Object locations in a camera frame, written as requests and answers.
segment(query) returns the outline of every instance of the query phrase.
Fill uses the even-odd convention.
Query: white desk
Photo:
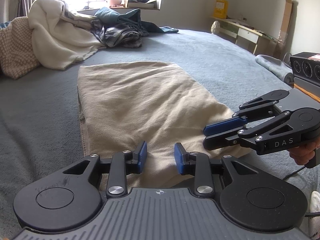
[[[228,19],[212,18],[220,22],[220,32],[231,37],[231,39],[228,40],[236,45],[250,51],[254,55],[264,54],[273,56],[276,40]],[[233,31],[228,30],[228,25],[231,26]]]

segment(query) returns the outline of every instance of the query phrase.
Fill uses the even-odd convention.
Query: orange strap
[[[314,95],[314,94],[312,94],[312,93],[308,92],[307,90],[305,90],[305,89],[303,89],[303,88],[301,88],[301,87],[297,86],[296,84],[294,84],[294,88],[299,89],[300,91],[302,91],[303,93],[305,93],[306,95],[308,95],[308,96],[312,97],[315,101],[317,101],[317,102],[319,102],[319,103],[320,103],[320,97],[318,97],[318,96],[316,96],[316,95]]]

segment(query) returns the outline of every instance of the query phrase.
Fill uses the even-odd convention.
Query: cream fleece blanket
[[[104,47],[89,31],[60,19],[64,5],[62,0],[36,0],[28,15],[33,52],[47,68],[65,69]]]
[[[204,126],[233,113],[176,64],[81,66],[78,93],[85,155],[111,158],[113,153],[134,150],[142,140],[147,142],[144,171],[128,176],[131,187],[172,187],[189,178],[176,169],[176,142],[189,152],[210,157],[240,157],[250,151],[240,146],[211,152],[203,148]],[[101,185],[105,187],[106,177]]]

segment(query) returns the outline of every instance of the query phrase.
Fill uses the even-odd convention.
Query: bed
[[[233,111],[259,95],[290,89],[246,50],[190,30],[151,34],[139,49],[103,49],[65,71],[38,67],[15,81],[0,76],[0,236],[12,237],[20,229],[12,201],[21,188],[83,157],[79,66],[131,61],[174,62]],[[287,152],[243,159],[279,178],[299,168]],[[309,197],[318,190],[318,170],[305,169],[289,182]]]

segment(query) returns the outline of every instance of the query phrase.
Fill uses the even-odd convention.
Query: yellow box
[[[228,13],[229,2],[227,0],[217,0],[214,8],[213,17],[226,19]]]

